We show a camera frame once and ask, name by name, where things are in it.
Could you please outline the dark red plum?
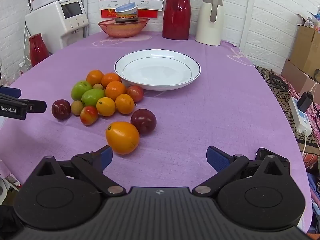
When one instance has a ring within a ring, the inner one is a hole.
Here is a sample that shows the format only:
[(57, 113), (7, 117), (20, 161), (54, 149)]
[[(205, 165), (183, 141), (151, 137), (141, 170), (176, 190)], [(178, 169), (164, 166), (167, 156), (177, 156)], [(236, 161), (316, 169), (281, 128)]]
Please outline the dark red plum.
[(52, 115), (57, 120), (66, 120), (71, 115), (71, 105), (67, 100), (59, 99), (52, 104)]
[(149, 134), (155, 130), (157, 125), (156, 116), (148, 109), (136, 110), (132, 114), (130, 122), (139, 134)]

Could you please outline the large yellow-orange citrus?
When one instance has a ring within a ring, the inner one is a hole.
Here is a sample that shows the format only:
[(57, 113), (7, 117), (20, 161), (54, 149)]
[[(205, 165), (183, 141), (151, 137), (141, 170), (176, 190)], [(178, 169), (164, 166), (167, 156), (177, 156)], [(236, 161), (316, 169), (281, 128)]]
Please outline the large yellow-orange citrus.
[(130, 154), (139, 145), (139, 132), (129, 122), (113, 122), (108, 126), (105, 134), (108, 145), (117, 154)]

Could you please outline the tan longan fruit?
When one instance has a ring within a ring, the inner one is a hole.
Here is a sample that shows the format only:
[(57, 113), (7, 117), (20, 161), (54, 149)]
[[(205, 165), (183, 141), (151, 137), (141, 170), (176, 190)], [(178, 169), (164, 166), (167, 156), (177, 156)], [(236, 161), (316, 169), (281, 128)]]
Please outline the tan longan fruit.
[(71, 112), (73, 115), (79, 116), (83, 110), (84, 105), (80, 100), (73, 101), (71, 104)]

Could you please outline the green apple round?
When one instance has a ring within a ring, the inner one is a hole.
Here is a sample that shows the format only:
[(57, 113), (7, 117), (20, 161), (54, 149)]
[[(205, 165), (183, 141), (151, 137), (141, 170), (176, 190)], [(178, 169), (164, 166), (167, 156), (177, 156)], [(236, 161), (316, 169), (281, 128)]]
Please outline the green apple round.
[(77, 82), (71, 90), (71, 98), (73, 101), (81, 101), (81, 97), (85, 92), (92, 89), (92, 85), (85, 80)]

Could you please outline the red yellow small apple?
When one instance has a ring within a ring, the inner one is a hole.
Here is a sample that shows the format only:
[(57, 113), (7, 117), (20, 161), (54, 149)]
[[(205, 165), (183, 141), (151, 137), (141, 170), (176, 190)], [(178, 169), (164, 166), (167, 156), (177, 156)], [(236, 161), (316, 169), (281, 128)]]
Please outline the red yellow small apple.
[(85, 126), (91, 126), (99, 118), (99, 113), (94, 106), (86, 106), (80, 113), (80, 120)]

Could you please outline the green oblong apple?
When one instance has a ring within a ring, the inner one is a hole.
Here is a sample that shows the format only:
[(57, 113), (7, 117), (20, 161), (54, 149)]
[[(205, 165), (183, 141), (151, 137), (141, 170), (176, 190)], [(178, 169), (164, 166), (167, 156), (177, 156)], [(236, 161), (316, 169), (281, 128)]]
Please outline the green oblong apple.
[(82, 97), (81, 101), (85, 107), (96, 106), (99, 99), (105, 96), (105, 91), (102, 89), (90, 89), (86, 91)]

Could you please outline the yellow orange with stem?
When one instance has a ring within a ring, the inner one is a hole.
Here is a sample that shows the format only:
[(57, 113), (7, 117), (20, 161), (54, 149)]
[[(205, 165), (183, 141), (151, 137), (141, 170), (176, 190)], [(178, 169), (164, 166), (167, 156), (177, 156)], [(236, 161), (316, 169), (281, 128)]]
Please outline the yellow orange with stem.
[(108, 97), (100, 98), (97, 101), (96, 108), (98, 113), (104, 117), (112, 116), (116, 112), (115, 101)]

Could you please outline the yellow orange round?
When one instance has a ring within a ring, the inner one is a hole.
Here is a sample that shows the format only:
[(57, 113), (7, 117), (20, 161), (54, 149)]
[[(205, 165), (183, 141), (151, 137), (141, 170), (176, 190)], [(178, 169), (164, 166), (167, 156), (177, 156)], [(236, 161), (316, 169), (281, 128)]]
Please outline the yellow orange round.
[(135, 109), (135, 102), (128, 94), (120, 94), (116, 100), (116, 108), (121, 114), (128, 115)]

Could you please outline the orange mandarin back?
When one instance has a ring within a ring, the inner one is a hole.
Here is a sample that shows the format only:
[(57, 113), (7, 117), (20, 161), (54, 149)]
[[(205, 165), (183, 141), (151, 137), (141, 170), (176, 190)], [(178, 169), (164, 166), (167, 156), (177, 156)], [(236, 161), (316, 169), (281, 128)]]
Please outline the orange mandarin back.
[(104, 88), (107, 87), (107, 85), (113, 81), (121, 81), (120, 77), (116, 73), (107, 73), (105, 74), (101, 79), (101, 84)]

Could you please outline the orange mandarin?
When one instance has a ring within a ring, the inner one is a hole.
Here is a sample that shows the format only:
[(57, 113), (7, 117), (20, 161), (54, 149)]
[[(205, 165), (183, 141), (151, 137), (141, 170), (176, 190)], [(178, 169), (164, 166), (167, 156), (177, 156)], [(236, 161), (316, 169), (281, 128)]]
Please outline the orange mandarin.
[(112, 81), (105, 88), (105, 96), (116, 100), (118, 96), (126, 93), (125, 85), (120, 81)]
[(107, 87), (107, 85), (113, 81), (121, 81), (120, 77), (116, 73), (107, 73), (105, 74), (101, 79), (101, 84), (104, 88)]

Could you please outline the patterned sofa cover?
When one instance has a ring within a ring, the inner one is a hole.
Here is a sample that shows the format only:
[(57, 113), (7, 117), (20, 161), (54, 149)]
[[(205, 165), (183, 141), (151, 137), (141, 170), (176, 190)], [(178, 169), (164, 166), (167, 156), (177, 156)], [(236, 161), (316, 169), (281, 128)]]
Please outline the patterned sofa cover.
[[(257, 65), (254, 66), (263, 77), (270, 90), (276, 97), (278, 103), (280, 104), (296, 138), (298, 147), (302, 152), (305, 144), (305, 135), (297, 132), (292, 111), (289, 105), (289, 100), (291, 99), (291, 97), (298, 99), (299, 95), (295, 92), (291, 83), (287, 82), (281, 75), (275, 73), (272, 70), (268, 70)], [(306, 148), (304, 153), (302, 154), (302, 157), (306, 170), (308, 172), (316, 172), (319, 161), (319, 138), (318, 135), (316, 135), (314, 132), (312, 132), (306, 139)]]

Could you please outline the black power adapter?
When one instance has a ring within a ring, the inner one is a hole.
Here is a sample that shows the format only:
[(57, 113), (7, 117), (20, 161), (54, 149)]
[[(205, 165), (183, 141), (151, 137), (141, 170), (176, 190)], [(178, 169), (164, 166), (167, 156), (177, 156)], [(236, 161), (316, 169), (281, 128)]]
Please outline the black power adapter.
[(310, 91), (304, 92), (297, 102), (297, 108), (305, 113), (313, 102), (313, 96)]

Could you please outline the dark patterned bowls stack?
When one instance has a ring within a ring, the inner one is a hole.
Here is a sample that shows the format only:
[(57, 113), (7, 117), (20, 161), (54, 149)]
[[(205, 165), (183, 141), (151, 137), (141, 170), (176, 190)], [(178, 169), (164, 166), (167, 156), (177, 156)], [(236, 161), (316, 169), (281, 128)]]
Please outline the dark patterned bowls stack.
[(129, 15), (120, 15), (118, 14), (114, 19), (116, 23), (129, 23), (129, 22), (137, 22), (138, 15), (137, 14), (129, 14)]

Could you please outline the upper cardboard box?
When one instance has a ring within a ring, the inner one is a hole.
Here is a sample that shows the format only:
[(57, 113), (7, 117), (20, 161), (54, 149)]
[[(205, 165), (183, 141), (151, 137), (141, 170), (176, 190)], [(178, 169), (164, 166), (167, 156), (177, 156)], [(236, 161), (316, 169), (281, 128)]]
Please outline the upper cardboard box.
[(290, 61), (310, 77), (319, 72), (319, 32), (299, 26)]

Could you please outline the white thermos jug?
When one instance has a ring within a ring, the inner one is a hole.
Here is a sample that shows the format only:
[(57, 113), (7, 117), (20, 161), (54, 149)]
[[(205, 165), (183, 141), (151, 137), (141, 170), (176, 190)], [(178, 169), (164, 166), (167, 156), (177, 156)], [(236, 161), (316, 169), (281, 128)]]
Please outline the white thermos jug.
[(219, 46), (223, 19), (223, 0), (203, 0), (199, 10), (195, 40), (202, 44)]

